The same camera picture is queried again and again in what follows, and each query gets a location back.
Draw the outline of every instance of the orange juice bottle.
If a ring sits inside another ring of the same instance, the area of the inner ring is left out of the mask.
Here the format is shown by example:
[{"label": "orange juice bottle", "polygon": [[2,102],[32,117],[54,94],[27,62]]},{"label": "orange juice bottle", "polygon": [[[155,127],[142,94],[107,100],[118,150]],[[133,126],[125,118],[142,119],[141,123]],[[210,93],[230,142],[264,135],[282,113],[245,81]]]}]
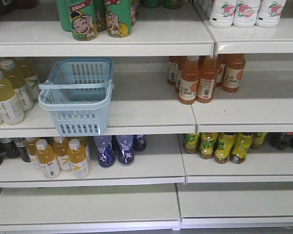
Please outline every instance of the orange juice bottle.
[{"label": "orange juice bottle", "polygon": [[228,65],[221,88],[229,93],[238,91],[244,67],[244,54],[231,55],[228,59]]},{"label": "orange juice bottle", "polygon": [[199,81],[199,56],[187,56],[187,62],[181,74],[179,101],[190,105],[195,102],[197,84]]},{"label": "orange juice bottle", "polygon": [[206,56],[204,64],[200,69],[200,79],[195,99],[200,103],[209,103],[216,85],[218,73],[218,57]]}]

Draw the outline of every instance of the store shelf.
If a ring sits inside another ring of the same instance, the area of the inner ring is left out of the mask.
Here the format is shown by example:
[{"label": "store shelf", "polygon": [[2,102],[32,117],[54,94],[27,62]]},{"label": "store shelf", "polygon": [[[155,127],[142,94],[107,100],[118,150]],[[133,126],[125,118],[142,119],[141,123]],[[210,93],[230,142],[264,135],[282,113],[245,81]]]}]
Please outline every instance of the store shelf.
[{"label": "store shelf", "polygon": [[[191,106],[178,101],[166,73],[116,73],[106,135],[195,132]],[[59,136],[38,103],[17,125],[0,125],[0,137]]]},{"label": "store shelf", "polygon": [[102,31],[92,41],[74,40],[62,30],[51,3],[0,18],[0,57],[211,55],[212,51],[213,40],[187,1],[178,10],[140,7],[131,35],[121,39]]},{"label": "store shelf", "polygon": [[245,72],[236,93],[192,108],[199,132],[293,132],[293,72]]},{"label": "store shelf", "polygon": [[197,1],[195,9],[214,38],[215,54],[235,53],[293,53],[293,0],[288,0],[282,11],[279,24],[275,28],[215,28],[209,23],[206,13]]},{"label": "store shelf", "polygon": [[293,183],[178,185],[181,228],[293,226]]},{"label": "store shelf", "polygon": [[110,186],[184,183],[185,171],[177,135],[148,135],[147,147],[135,152],[131,165],[124,166],[117,160],[110,168],[99,166],[96,148],[88,139],[91,152],[90,173],[76,178],[73,172],[61,171],[55,179],[47,179],[41,171],[21,158],[4,158],[0,165],[0,188]]},{"label": "store shelf", "polygon": [[0,231],[100,232],[178,225],[173,184],[3,189],[0,195]]}]

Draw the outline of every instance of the beverage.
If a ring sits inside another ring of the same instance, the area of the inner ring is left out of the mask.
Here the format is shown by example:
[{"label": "beverage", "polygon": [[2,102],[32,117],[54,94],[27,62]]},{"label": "beverage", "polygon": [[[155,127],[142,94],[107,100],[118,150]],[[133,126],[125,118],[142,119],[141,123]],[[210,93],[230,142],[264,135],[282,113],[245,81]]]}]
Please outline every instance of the beverage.
[{"label": "beverage", "polygon": [[24,76],[31,97],[33,100],[38,100],[39,79],[33,61],[28,57],[14,57],[14,61]]},{"label": "beverage", "polygon": [[244,54],[231,55],[228,59],[228,65],[221,88],[229,93],[238,91],[244,67]]},{"label": "beverage", "polygon": [[21,70],[11,59],[1,61],[0,66],[4,76],[11,82],[23,111],[29,111],[33,108],[34,101],[30,95],[30,91]]},{"label": "beverage", "polygon": [[94,136],[98,149],[98,162],[102,167],[110,167],[115,162],[112,147],[112,136]]},{"label": "beverage", "polygon": [[217,148],[214,152],[214,159],[216,162],[224,164],[228,161],[235,140],[236,133],[219,133]]},{"label": "beverage", "polygon": [[12,138],[0,138],[0,143],[3,146],[7,157],[16,158],[20,155]]},{"label": "beverage", "polygon": [[3,122],[14,125],[24,119],[24,112],[11,82],[0,71],[0,116]]},{"label": "beverage", "polygon": [[187,56],[186,66],[181,74],[179,101],[190,105],[195,102],[195,95],[199,81],[199,56]]},{"label": "beverage", "polygon": [[68,155],[74,176],[84,178],[89,173],[89,164],[86,159],[84,147],[77,139],[70,140],[68,145]]},{"label": "beverage", "polygon": [[134,161],[133,135],[117,135],[116,139],[120,148],[118,161],[125,165],[131,164]]},{"label": "beverage", "polygon": [[17,149],[18,149],[18,152],[22,158],[22,160],[24,162],[31,162],[30,161],[30,158],[29,158],[29,155],[28,155],[28,152],[27,152],[27,149],[26,149],[26,145],[25,145],[25,138],[23,137],[16,137],[16,138],[12,138]]},{"label": "beverage", "polygon": [[57,156],[60,169],[65,172],[72,170],[70,166],[70,162],[69,162],[69,156],[68,156],[68,142],[69,142],[68,139],[65,137],[62,137],[62,136],[54,137],[54,143],[53,143],[54,153]]},{"label": "beverage", "polygon": [[195,99],[200,103],[209,103],[212,99],[218,73],[218,57],[205,57],[199,73],[199,84]]},{"label": "beverage", "polygon": [[39,160],[36,154],[36,142],[40,140],[40,137],[26,137],[25,138],[25,146],[28,152],[28,156],[30,161],[34,165],[37,170],[40,170]]},{"label": "beverage", "polygon": [[168,77],[167,83],[171,85],[176,84],[177,66],[180,56],[169,56]]},{"label": "beverage", "polygon": [[246,154],[253,141],[253,133],[238,133],[232,148],[230,160],[235,164],[245,161]]},{"label": "beverage", "polygon": [[52,146],[45,139],[40,139],[36,142],[36,148],[42,174],[48,179],[57,177],[60,167]]},{"label": "beverage", "polygon": [[218,133],[202,133],[201,143],[199,146],[200,157],[203,159],[209,159],[213,157],[214,144],[218,138]]}]

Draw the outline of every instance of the shopping basket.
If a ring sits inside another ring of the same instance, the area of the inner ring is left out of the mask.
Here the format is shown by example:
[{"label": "shopping basket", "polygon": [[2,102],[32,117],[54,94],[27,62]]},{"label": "shopping basket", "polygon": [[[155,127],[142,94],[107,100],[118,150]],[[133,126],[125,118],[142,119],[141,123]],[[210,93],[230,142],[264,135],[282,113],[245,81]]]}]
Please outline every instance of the shopping basket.
[{"label": "shopping basket", "polygon": [[114,65],[107,58],[58,61],[39,84],[39,105],[48,110],[64,137],[105,133],[113,89]]}]

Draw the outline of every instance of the peach drink bottle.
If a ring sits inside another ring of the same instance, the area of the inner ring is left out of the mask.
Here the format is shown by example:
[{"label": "peach drink bottle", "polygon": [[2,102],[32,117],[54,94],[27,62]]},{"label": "peach drink bottle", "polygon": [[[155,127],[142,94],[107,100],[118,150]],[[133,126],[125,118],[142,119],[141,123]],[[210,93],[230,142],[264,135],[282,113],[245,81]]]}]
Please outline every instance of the peach drink bottle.
[{"label": "peach drink bottle", "polygon": [[195,95],[199,81],[199,56],[187,56],[187,62],[181,74],[179,101],[190,105],[195,102]]},{"label": "peach drink bottle", "polygon": [[229,93],[238,91],[244,67],[244,54],[231,55],[228,59],[228,65],[221,88]]}]

